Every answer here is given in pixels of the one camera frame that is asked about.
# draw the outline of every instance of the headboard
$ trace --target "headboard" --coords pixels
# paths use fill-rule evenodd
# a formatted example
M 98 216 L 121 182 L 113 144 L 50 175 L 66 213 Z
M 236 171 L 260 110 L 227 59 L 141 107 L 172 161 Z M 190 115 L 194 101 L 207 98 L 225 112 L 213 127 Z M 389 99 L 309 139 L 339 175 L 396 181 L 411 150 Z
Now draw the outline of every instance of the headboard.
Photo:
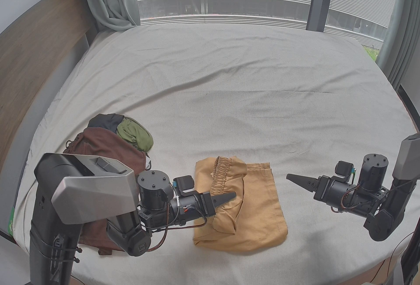
M 92 27 L 86 0 L 41 0 L 0 34 L 0 189 L 5 175 L 21 173 L 10 172 L 9 165 L 6 170 L 5 162 L 22 120 L 55 69 Z M 21 149 L 24 156 L 27 146 Z

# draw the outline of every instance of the mattress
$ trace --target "mattress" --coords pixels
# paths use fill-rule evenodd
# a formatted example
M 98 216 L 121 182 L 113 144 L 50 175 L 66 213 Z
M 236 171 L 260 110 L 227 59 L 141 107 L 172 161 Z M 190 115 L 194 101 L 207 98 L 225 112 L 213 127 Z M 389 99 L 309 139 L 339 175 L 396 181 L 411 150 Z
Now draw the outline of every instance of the mattress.
M 208 156 L 270 162 L 289 228 L 280 246 L 252 254 L 198 248 L 192 229 L 173 230 L 153 253 L 98 256 L 82 246 L 73 274 L 88 284 L 336 284 L 390 256 L 414 230 L 420 190 L 402 225 L 373 241 L 364 219 L 334 214 L 288 173 L 333 175 L 339 160 L 360 170 L 367 153 L 388 157 L 415 133 L 381 70 L 352 38 L 245 24 L 139 26 L 96 40 L 67 79 L 34 136 L 13 232 L 29 250 L 44 152 L 61 152 L 98 113 L 133 117 L 153 135 L 155 169 L 194 175 Z M 152 244 L 160 236 L 153 236 Z

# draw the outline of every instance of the bed sheet wrinkle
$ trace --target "bed sheet wrinkle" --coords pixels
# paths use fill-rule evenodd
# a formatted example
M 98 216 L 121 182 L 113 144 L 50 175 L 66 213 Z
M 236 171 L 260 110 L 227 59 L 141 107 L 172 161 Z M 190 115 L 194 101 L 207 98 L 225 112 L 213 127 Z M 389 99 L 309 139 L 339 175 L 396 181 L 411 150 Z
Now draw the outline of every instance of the bed sheet wrinkle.
M 389 256 L 420 215 L 415 191 L 403 225 L 373 242 L 364 219 L 333 214 L 285 179 L 332 175 L 338 160 L 359 169 L 371 152 L 386 155 L 391 172 L 401 140 L 415 132 L 354 40 L 259 25 L 140 26 L 91 48 L 69 83 L 31 146 L 15 213 L 21 246 L 29 246 L 37 160 L 62 151 L 97 113 L 144 124 L 155 140 L 154 167 L 171 178 L 193 174 L 195 162 L 209 156 L 270 161 L 289 225 L 281 246 L 248 255 L 194 247 L 188 230 L 170 232 L 158 251 L 138 259 L 100 258 L 85 246 L 73 271 L 87 285 L 335 284 Z M 384 184 L 390 183 L 389 173 Z

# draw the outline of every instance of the grass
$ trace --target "grass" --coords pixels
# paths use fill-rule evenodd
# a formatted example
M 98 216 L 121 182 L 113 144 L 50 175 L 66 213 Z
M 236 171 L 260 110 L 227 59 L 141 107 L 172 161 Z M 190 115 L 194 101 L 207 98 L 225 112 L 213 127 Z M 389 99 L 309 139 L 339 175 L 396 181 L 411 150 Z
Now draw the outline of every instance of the grass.
M 379 50 L 372 47 L 366 47 L 364 46 L 366 52 L 370 55 L 373 61 L 376 61 L 376 58 L 378 57 Z

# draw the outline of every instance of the green tag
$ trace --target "green tag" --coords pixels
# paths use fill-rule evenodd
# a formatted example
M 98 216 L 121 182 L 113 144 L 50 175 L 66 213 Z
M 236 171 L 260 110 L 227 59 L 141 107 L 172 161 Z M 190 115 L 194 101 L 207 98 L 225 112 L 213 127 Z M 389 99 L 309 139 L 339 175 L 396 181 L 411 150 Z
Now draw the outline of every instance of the green tag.
M 13 216 L 15 215 L 15 208 L 12 208 L 12 212 L 10 213 L 10 218 L 9 218 L 9 227 L 8 227 L 8 232 L 9 235 L 13 237 Z

